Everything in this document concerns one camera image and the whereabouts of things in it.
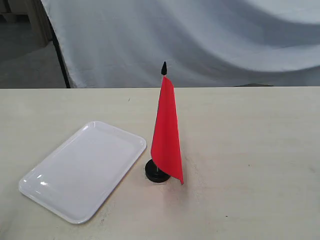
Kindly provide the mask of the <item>red flag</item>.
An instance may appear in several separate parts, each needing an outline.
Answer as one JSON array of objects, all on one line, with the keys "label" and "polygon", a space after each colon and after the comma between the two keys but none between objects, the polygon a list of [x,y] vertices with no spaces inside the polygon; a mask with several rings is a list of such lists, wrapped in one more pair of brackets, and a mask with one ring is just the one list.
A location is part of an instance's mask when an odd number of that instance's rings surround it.
[{"label": "red flag", "polygon": [[159,170],[184,184],[175,91],[167,72],[164,62],[150,154]]}]

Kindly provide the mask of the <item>white backdrop cloth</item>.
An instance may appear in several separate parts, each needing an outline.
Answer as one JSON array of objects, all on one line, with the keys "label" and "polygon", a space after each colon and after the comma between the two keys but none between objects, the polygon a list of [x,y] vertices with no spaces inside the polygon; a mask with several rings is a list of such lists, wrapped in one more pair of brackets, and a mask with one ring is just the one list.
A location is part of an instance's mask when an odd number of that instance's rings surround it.
[{"label": "white backdrop cloth", "polygon": [[76,88],[318,86],[317,0],[45,0]]}]

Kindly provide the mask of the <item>black backdrop stand pole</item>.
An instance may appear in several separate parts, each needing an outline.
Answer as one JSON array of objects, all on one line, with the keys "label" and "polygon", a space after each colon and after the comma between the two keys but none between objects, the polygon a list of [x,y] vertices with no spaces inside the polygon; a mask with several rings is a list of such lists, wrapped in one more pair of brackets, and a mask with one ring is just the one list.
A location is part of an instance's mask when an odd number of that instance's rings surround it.
[{"label": "black backdrop stand pole", "polygon": [[66,65],[65,65],[65,61],[64,61],[63,54],[62,54],[62,51],[61,51],[61,48],[60,48],[59,41],[58,41],[57,35],[55,33],[55,30],[53,28],[53,25],[51,23],[51,20],[49,18],[48,11],[46,10],[44,5],[43,5],[43,8],[44,8],[44,11],[45,11],[46,16],[47,16],[47,20],[48,20],[48,24],[49,24],[50,32],[51,32],[51,36],[52,36],[52,43],[53,43],[53,46],[54,46],[54,50],[56,52],[56,56],[57,56],[58,63],[59,63],[59,66],[60,66],[60,70],[61,70],[61,73],[62,73],[62,76],[63,76],[64,84],[65,84],[65,87],[67,89],[70,89],[71,88],[71,83],[70,83],[70,80],[69,80],[68,71],[67,71],[67,68],[66,68]]}]

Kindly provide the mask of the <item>beige wooden furniture in background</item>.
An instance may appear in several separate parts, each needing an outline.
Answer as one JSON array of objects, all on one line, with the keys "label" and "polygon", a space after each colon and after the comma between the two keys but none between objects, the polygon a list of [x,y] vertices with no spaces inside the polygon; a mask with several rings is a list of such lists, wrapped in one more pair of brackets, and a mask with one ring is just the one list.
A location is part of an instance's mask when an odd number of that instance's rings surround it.
[{"label": "beige wooden furniture in background", "polygon": [[40,0],[0,0],[0,15],[7,23],[15,23],[18,17],[27,16],[40,47],[46,47],[52,40],[51,25]]}]

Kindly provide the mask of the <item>white rectangular plastic tray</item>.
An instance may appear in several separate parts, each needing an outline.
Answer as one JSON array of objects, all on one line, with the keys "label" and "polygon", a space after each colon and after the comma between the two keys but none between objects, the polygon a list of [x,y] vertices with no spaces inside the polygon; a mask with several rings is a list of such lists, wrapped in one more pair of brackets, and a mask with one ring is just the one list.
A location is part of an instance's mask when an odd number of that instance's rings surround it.
[{"label": "white rectangular plastic tray", "polygon": [[87,222],[147,147],[138,135],[91,121],[18,184],[19,191],[71,224]]}]

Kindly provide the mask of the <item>black round flag base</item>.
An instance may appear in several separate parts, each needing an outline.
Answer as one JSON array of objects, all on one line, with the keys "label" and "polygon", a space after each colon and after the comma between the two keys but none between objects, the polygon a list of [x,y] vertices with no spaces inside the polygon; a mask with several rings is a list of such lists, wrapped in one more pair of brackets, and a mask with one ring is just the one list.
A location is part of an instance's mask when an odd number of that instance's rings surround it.
[{"label": "black round flag base", "polygon": [[146,163],[144,170],[146,177],[154,183],[164,183],[170,178],[167,173],[156,166],[152,159]]}]

